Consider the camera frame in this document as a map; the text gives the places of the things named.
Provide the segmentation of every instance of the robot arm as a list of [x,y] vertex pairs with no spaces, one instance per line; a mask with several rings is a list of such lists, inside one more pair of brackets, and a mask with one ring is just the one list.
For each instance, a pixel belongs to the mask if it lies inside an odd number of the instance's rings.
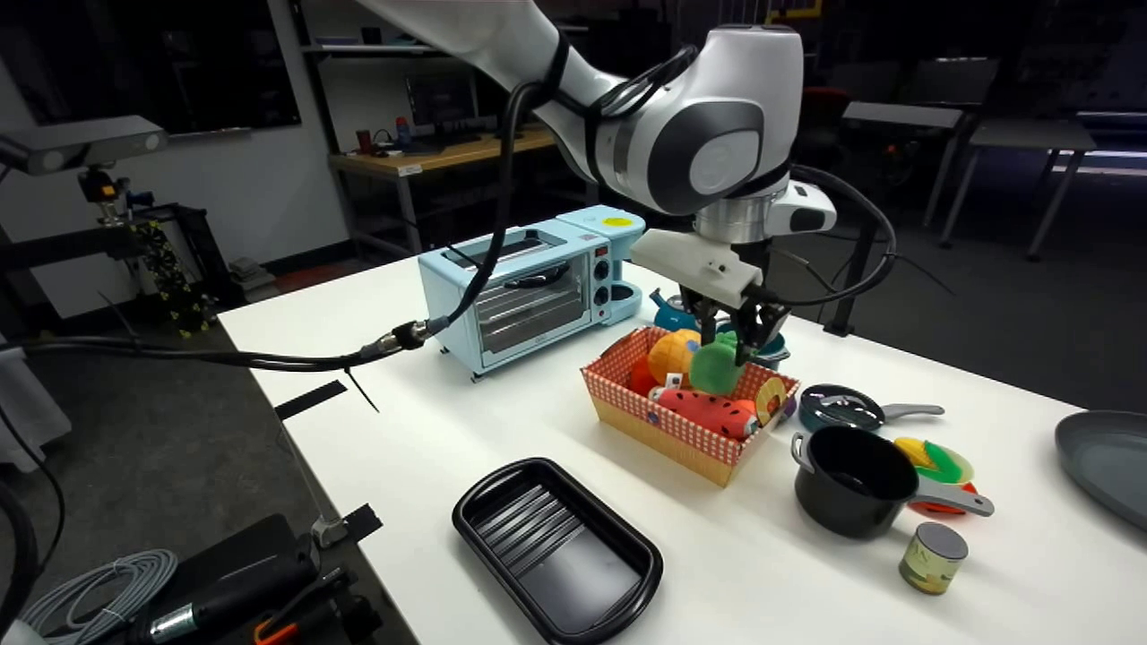
[[[535,0],[360,0],[398,27],[471,59],[506,90],[547,79],[560,27]],[[539,107],[581,180],[664,213],[694,213],[691,234],[650,229],[631,262],[686,285],[694,316],[733,311],[740,336],[762,345],[785,309],[754,298],[762,268],[733,243],[821,234],[833,200],[789,180],[798,124],[804,44],[780,27],[712,27],[660,85],[618,79],[568,51],[562,99]],[[599,99],[636,109],[602,118]]]
[[[471,59],[506,90],[544,79],[560,51],[560,27],[535,0],[360,3]],[[621,83],[571,51],[560,93],[589,107]],[[700,213],[694,229],[711,240],[748,243],[834,223],[828,200],[804,200],[789,188],[798,93],[804,44],[797,33],[712,27],[700,56],[673,83],[660,85],[631,118],[602,122],[594,139],[584,139],[584,115],[562,103],[539,107],[539,118],[556,130],[584,180],[599,180],[614,194],[664,213]],[[747,212],[724,205],[712,213],[707,212],[747,185],[778,208]]]

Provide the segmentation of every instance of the white table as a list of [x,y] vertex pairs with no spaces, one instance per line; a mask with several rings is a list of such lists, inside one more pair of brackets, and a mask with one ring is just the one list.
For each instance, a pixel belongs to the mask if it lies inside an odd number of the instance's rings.
[[[626,268],[636,283],[670,285]],[[414,262],[360,271],[221,316],[241,346],[347,349],[424,316]],[[785,327],[785,373],[853,382],[877,402],[942,402],[922,432],[964,450],[1001,506],[961,520],[971,544],[950,593],[928,598],[895,572],[907,533],[846,542],[804,514],[785,421],[748,450],[733,486],[599,425],[581,388],[631,327],[576,336],[482,382],[433,345],[360,369],[356,390],[286,417],[295,444],[339,512],[368,501],[385,530],[362,542],[408,625],[427,645],[539,641],[522,612],[451,530],[451,506],[484,474],[547,453],[650,533],[666,562],[654,605],[618,641],[825,641],[825,645],[1142,645],[1147,542],[1091,506],[1056,468],[1053,425],[1074,408],[862,336]],[[335,377],[256,373],[274,403]]]

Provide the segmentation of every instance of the black cable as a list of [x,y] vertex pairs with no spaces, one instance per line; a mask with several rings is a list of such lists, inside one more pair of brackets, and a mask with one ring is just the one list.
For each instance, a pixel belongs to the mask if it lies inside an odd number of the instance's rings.
[[654,93],[664,90],[666,83],[673,83],[694,56],[700,56],[694,47],[681,47],[670,59],[660,59],[660,64],[647,66],[642,76],[618,83],[590,107],[576,107],[571,95],[560,95],[560,103],[576,109],[584,122],[584,161],[589,161],[589,171],[594,176],[599,185],[608,185],[599,169],[599,130],[606,122],[621,122],[621,118],[631,118],[636,109],[642,109],[654,99]]
[[0,601],[0,637],[5,637],[8,625],[13,623],[13,616],[26,610],[31,582],[40,578],[40,564],[35,564],[31,520],[28,520],[26,506],[5,484],[0,484],[0,512],[8,514],[11,533],[13,533],[11,578],[8,578],[5,601]]
[[540,95],[540,83],[514,90],[506,107],[503,107],[503,118],[498,118],[503,152],[498,152],[496,237],[490,237],[490,248],[489,248],[482,268],[467,283],[464,302],[457,304],[457,311],[448,311],[445,318],[430,318],[427,322],[427,336],[433,336],[433,333],[448,330],[457,318],[464,318],[467,309],[482,298],[482,290],[490,283],[490,277],[498,268],[506,229],[510,229],[510,213],[514,213],[514,139],[515,139],[520,118],[535,107],[535,95]]
[[23,621],[46,634],[51,645],[89,645],[132,621],[154,593],[169,588],[178,569],[178,555],[169,546],[110,558],[89,572],[79,572],[35,601]]
[[789,256],[791,265],[808,268],[825,290],[834,290],[833,283],[838,278],[838,271],[834,271],[833,278],[825,278],[825,277],[814,268],[809,256],[791,255],[791,250],[780,250],[780,248],[778,248],[778,255]]
[[169,345],[136,345],[136,341],[122,341],[122,336],[26,341],[26,345],[11,345],[11,346],[23,346],[28,355],[185,359],[185,361],[244,365],[244,369],[274,369],[274,373],[356,369],[356,365],[386,359],[396,349],[418,346],[427,336],[433,336],[445,327],[451,327],[457,318],[464,318],[464,311],[482,298],[482,290],[496,277],[496,265],[498,265],[498,255],[503,255],[503,243],[506,243],[506,229],[510,229],[510,217],[514,217],[514,139],[515,139],[515,130],[520,130],[522,115],[535,107],[535,99],[540,93],[544,93],[544,85],[531,83],[531,85],[514,90],[514,95],[506,99],[506,109],[503,109],[503,122],[498,122],[503,152],[498,152],[496,237],[490,237],[490,248],[489,248],[482,268],[467,283],[464,302],[445,318],[406,322],[406,327],[396,327],[392,333],[385,333],[380,341],[374,341],[374,345],[367,345],[367,346],[360,346],[350,355],[314,355],[314,359],[306,359],[306,355],[259,355],[259,349],[189,349],[189,346],[169,346]]
[[834,271],[833,271],[833,290],[834,290],[834,278],[851,268],[853,262],[844,262]]
[[[846,243],[857,243],[853,234],[825,234],[817,240],[846,240]],[[942,277],[936,277],[925,262],[912,256],[912,255],[895,255],[895,265],[907,265],[915,271],[922,271],[936,290],[942,290],[945,298],[961,298]]]
[[43,546],[35,562],[35,572],[46,569],[46,562],[59,555],[59,544],[63,536],[63,527],[67,527],[67,499],[63,499],[63,486],[59,481],[59,474],[31,450],[31,444],[23,435],[23,431],[13,425],[13,417],[8,414],[8,408],[0,403],[0,421],[8,425],[8,432],[13,435],[13,444],[35,463],[35,468],[46,476],[54,499],[59,499],[59,527],[51,530],[51,542]]
[[478,256],[472,255],[467,255],[464,248],[457,248],[457,243],[445,243],[451,255],[458,255],[464,262],[471,262],[471,265],[478,265]]
[[347,582],[350,582],[350,572],[343,564],[325,569],[318,581],[301,588],[286,605],[281,605],[264,623],[259,623],[256,634],[264,637],[283,631],[301,605],[323,593],[335,593],[337,588],[347,588]]
[[853,182],[846,182],[846,180],[834,176],[834,171],[809,169],[809,165],[791,165],[791,171],[797,171],[797,176],[808,176],[808,180],[814,180],[814,182],[828,182],[828,185],[834,185],[838,194],[846,194],[851,200],[857,200],[857,205],[885,229],[885,237],[888,237],[888,240],[885,240],[885,255],[882,255],[882,262],[877,262],[865,278],[857,278],[857,283],[846,285],[846,290],[833,290],[833,294],[825,294],[825,298],[780,298],[780,294],[773,294],[773,290],[768,290],[768,285],[754,285],[754,298],[755,298],[755,302],[773,302],[773,304],[785,304],[785,309],[814,309],[814,304],[844,302],[844,298],[853,298],[853,294],[865,294],[865,290],[876,290],[877,283],[885,283],[885,277],[888,277],[893,265],[895,265],[895,248],[899,248],[893,217],[888,217],[868,194],[862,194]]

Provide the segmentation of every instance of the black plate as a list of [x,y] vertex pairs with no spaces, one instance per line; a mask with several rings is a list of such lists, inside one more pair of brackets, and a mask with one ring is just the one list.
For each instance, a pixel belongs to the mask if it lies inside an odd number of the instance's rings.
[[590,489],[547,458],[472,484],[457,530],[478,546],[544,641],[606,641],[654,598],[664,562]]
[[1053,431],[1065,474],[1103,509],[1147,530],[1147,414],[1080,413]]

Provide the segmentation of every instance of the can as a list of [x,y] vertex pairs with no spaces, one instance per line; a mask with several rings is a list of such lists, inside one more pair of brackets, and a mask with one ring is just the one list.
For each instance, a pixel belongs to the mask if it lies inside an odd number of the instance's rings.
[[899,578],[925,593],[945,593],[964,558],[969,542],[957,530],[922,524],[905,546]]

